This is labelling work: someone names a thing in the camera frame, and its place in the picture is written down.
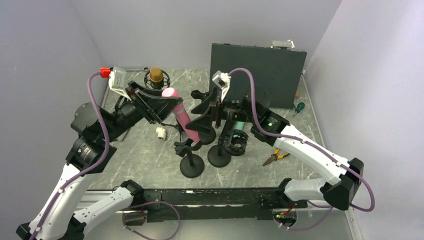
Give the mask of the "black pink-mic desk stand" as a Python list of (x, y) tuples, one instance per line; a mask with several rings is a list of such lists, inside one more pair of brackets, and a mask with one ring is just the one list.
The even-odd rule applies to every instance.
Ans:
[(216, 132), (212, 127), (211, 103), (216, 100), (217, 91), (213, 89), (202, 93), (199, 90), (193, 90), (190, 95), (195, 100), (201, 100), (201, 103), (191, 110), (192, 114), (199, 116), (188, 124), (188, 129), (198, 133), (203, 145), (209, 145), (216, 138)]

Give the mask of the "pink microphone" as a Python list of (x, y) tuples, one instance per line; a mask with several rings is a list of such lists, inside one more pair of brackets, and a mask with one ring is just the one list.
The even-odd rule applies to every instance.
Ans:
[[(168, 87), (165, 90), (162, 91), (161, 94), (162, 97), (175, 97), (175, 98), (179, 98), (180, 95), (177, 92), (177, 90), (175, 90), (172, 87)], [(175, 115), (178, 123), (182, 126), (184, 132), (187, 134), (187, 136), (193, 140), (194, 143), (199, 143), (200, 142), (200, 138), (199, 138), (199, 134), (194, 131), (194, 130), (190, 130), (187, 129), (186, 126), (188, 123), (191, 122), (191, 119), (184, 107), (183, 103), (180, 103), (174, 110), (173, 110), (173, 114)]]

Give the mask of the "black clip desk stand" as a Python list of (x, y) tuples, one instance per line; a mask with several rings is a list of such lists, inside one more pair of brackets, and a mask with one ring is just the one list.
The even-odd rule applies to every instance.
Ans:
[(182, 157), (179, 164), (182, 175), (191, 179), (199, 177), (205, 169), (205, 163), (199, 155), (194, 154), (194, 151), (199, 150), (203, 144), (188, 138), (182, 142), (176, 141), (173, 145), (175, 154)]

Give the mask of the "mint green microphone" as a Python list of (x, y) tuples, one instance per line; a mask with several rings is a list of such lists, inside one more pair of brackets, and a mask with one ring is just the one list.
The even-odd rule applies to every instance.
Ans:
[(237, 121), (237, 122), (234, 124), (233, 129), (234, 129), (234, 130), (240, 130), (240, 131), (242, 131), (242, 130), (244, 129), (244, 125), (245, 125), (245, 122)]

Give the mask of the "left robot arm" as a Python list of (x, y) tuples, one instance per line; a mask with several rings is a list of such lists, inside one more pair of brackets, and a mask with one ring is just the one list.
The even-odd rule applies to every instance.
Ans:
[(163, 96), (160, 90), (131, 81), (112, 112), (92, 102), (81, 105), (71, 123), (78, 138), (65, 158), (59, 181), (40, 213), (21, 224), (17, 235), (23, 240), (82, 240), (115, 212), (139, 209), (145, 203), (145, 190), (133, 180), (125, 180), (85, 209), (77, 210), (77, 206), (115, 154), (113, 141), (141, 120), (163, 122), (182, 103), (181, 97)]

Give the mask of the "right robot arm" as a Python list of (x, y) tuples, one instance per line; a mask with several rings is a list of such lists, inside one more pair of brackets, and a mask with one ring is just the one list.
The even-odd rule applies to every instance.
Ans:
[(364, 183), (363, 161), (348, 160), (308, 138), (269, 109), (271, 100), (265, 92), (245, 94), (240, 100), (222, 100), (222, 90), (214, 87), (208, 92), (193, 90), (190, 95), (200, 100), (191, 111), (199, 116), (188, 123), (187, 128), (198, 132), (202, 139), (213, 132), (213, 123), (218, 127), (221, 120), (252, 123), (250, 131), (259, 141), (287, 151), (321, 175), (313, 180), (284, 179), (275, 194), (280, 207), (287, 208), (303, 200), (326, 201), (342, 211), (353, 206), (352, 201)]

